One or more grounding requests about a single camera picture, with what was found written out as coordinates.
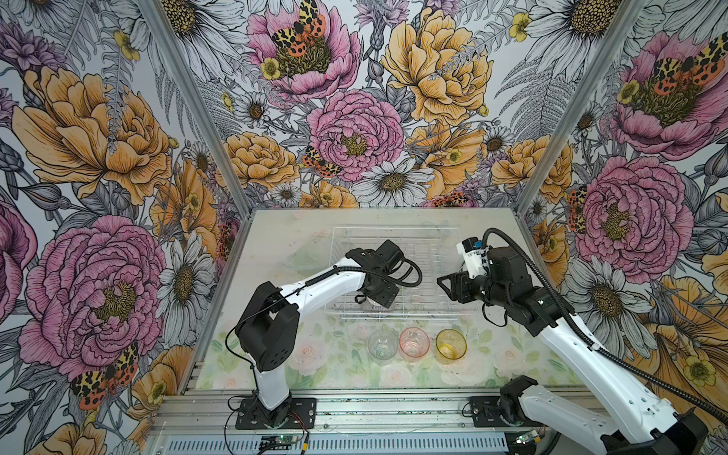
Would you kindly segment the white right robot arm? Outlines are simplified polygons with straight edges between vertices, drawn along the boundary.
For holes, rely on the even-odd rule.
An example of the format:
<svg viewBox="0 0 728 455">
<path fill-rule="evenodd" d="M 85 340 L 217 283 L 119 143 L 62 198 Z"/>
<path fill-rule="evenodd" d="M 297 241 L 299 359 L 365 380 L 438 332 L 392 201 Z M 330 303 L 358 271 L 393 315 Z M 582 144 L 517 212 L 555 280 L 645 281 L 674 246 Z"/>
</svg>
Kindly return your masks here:
<svg viewBox="0 0 728 455">
<path fill-rule="evenodd" d="M 464 265 L 438 278 L 451 301 L 504 309 L 510 322 L 544 343 L 576 373 L 606 411 L 590 411 L 520 375 L 500 388 L 510 424 L 544 424 L 593 454 L 698 454 L 708 435 L 695 411 L 676 411 L 609 351 L 547 282 L 535 286 L 528 256 L 511 246 L 485 249 L 475 238 L 456 246 Z"/>
</svg>

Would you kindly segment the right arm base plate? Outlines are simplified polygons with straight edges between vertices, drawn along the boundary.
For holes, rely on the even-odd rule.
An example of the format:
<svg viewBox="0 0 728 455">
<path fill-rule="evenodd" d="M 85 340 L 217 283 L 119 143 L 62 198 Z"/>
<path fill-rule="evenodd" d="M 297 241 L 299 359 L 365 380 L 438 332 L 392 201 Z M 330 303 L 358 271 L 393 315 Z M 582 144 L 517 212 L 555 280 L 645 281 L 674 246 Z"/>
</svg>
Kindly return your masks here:
<svg viewBox="0 0 728 455">
<path fill-rule="evenodd" d="M 472 396 L 466 409 L 475 428 L 500 428 L 510 425 L 505 419 L 500 398 L 496 396 Z"/>
</svg>

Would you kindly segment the yellow plastic cup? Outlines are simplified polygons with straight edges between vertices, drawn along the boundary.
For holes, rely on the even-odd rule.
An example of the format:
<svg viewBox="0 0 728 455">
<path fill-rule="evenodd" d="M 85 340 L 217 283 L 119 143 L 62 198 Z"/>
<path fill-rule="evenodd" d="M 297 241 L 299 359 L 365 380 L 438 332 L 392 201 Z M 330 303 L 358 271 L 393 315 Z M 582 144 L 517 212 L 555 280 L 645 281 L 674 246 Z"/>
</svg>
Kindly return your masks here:
<svg viewBox="0 0 728 455">
<path fill-rule="evenodd" d="M 464 335 L 455 329 L 445 329 L 435 338 L 436 359 L 449 364 L 462 359 L 468 351 L 468 343 Z"/>
</svg>

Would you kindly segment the clear plastic cup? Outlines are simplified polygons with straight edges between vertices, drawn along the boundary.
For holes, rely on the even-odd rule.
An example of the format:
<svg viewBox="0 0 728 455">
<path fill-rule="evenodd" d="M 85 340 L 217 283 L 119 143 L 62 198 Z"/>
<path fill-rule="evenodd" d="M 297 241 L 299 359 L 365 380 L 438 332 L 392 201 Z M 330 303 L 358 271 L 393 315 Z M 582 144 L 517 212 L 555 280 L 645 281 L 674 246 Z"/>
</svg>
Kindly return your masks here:
<svg viewBox="0 0 728 455">
<path fill-rule="evenodd" d="M 398 335 L 389 329 L 377 330 L 370 335 L 367 348 L 374 360 L 389 361 L 398 353 Z"/>
</svg>

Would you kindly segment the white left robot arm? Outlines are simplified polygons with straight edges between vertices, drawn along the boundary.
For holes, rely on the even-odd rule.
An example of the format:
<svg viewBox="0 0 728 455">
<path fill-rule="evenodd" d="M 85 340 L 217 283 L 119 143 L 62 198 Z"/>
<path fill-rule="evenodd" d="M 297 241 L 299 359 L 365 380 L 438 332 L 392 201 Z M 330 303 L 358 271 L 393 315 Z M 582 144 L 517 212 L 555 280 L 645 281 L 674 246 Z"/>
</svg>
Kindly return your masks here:
<svg viewBox="0 0 728 455">
<path fill-rule="evenodd" d="M 260 284 L 233 329 L 250 357 L 256 402 L 266 411 L 288 406 L 284 364 L 303 317 L 350 294 L 359 304 L 369 301 L 388 309 L 402 288 L 416 288 L 423 279 L 421 267 L 386 240 L 376 249 L 351 249 L 331 267 L 294 284 Z"/>
</svg>

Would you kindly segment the pink plastic cup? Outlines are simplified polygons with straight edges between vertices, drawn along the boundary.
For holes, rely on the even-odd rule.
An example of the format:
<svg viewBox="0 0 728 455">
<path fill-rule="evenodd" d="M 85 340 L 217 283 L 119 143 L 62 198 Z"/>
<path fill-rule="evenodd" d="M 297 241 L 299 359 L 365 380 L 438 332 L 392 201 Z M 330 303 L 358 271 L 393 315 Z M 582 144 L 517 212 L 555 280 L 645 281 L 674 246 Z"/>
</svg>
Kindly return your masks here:
<svg viewBox="0 0 728 455">
<path fill-rule="evenodd" d="M 430 352 L 430 337 L 419 327 L 404 329 L 398 342 L 400 355 L 409 362 L 422 360 Z"/>
</svg>

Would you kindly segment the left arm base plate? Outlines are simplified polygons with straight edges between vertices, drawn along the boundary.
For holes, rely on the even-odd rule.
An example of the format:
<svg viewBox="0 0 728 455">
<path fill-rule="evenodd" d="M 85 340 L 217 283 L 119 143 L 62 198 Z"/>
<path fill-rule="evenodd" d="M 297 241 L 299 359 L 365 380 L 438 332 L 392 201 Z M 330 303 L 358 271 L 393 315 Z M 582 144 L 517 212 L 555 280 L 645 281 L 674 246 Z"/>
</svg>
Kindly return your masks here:
<svg viewBox="0 0 728 455">
<path fill-rule="evenodd" d="M 312 430 L 315 426 L 318 400 L 290 397 L 278 408 L 267 409 L 254 396 L 243 398 L 236 410 L 237 430 Z"/>
</svg>

